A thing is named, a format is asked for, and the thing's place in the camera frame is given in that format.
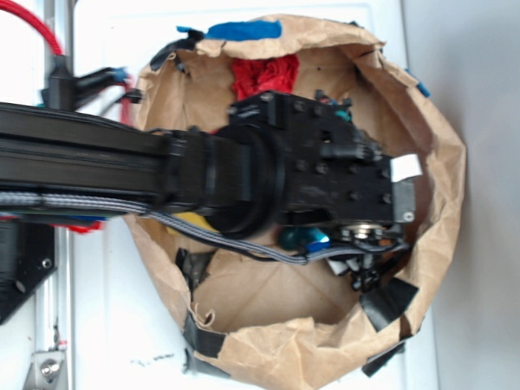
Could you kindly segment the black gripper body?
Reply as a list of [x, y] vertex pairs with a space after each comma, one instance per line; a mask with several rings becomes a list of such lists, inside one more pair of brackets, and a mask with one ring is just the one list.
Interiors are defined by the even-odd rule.
[[249, 201], [227, 211], [227, 236], [282, 226], [390, 227], [415, 219], [414, 182], [395, 179], [394, 158], [348, 111], [286, 93], [233, 103], [227, 138], [244, 146]]

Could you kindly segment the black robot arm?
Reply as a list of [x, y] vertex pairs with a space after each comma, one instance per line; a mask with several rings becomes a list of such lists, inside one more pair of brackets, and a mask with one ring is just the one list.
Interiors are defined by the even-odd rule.
[[4, 103], [1, 187], [192, 211], [231, 239], [273, 224], [389, 227], [415, 216], [414, 183], [341, 106], [266, 92], [216, 132], [141, 132], [92, 115]]

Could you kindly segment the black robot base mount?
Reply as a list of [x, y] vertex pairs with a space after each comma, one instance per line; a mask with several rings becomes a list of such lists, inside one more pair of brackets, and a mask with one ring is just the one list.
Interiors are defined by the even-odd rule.
[[1, 223], [1, 324], [55, 269], [53, 227], [15, 220]]

